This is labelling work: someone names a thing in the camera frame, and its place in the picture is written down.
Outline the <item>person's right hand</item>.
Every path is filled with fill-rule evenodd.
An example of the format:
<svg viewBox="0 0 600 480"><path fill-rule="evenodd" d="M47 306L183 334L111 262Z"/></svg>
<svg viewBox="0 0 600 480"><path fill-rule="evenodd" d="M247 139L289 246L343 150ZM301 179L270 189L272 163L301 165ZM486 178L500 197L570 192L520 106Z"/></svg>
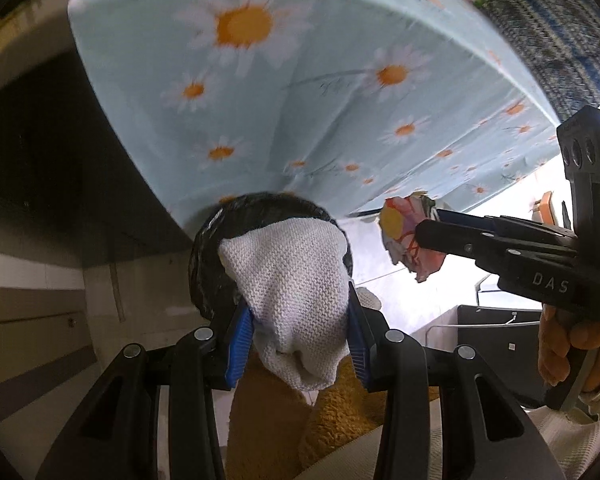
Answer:
<svg viewBox="0 0 600 480"><path fill-rule="evenodd" d="M556 312L556 308L544 304L539 331L539 373L547 384L555 387L570 373L567 359L570 350L597 350L596 361L582 389L593 392L600 388L600 322L583 321L565 328L557 321Z"/></svg>

